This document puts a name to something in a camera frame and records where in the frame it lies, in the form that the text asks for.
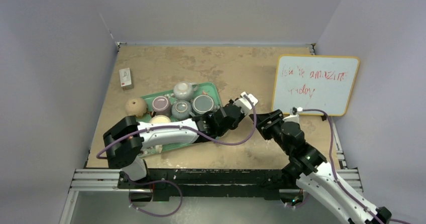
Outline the grey flat-bottom mug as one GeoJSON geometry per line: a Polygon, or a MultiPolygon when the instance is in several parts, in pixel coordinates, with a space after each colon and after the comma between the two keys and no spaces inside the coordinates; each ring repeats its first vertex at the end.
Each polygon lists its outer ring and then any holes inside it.
{"type": "Polygon", "coordinates": [[[199,95],[192,101],[192,110],[195,115],[202,115],[206,112],[215,110],[216,105],[209,95],[199,95]]]}

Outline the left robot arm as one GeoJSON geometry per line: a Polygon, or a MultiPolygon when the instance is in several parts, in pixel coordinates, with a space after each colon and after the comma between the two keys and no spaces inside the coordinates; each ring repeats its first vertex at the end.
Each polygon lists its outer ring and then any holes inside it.
{"type": "Polygon", "coordinates": [[[105,147],[96,157],[106,159],[111,169],[121,169],[137,188],[144,188],[149,184],[150,175],[146,162],[138,158],[142,149],[209,141],[225,145],[219,137],[236,129],[252,110],[250,103],[239,99],[217,111],[171,123],[138,122],[134,116],[127,116],[104,133],[105,147]]]}

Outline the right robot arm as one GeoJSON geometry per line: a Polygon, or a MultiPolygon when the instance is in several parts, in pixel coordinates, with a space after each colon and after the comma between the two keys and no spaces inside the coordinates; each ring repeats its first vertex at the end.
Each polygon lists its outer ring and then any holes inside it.
{"type": "Polygon", "coordinates": [[[390,210],[364,198],[337,173],[332,158],[326,158],[306,141],[299,123],[303,111],[307,110],[294,107],[287,117],[280,110],[250,115],[261,136],[274,140],[289,158],[281,170],[283,183],[307,192],[340,223],[389,223],[390,210]]]}

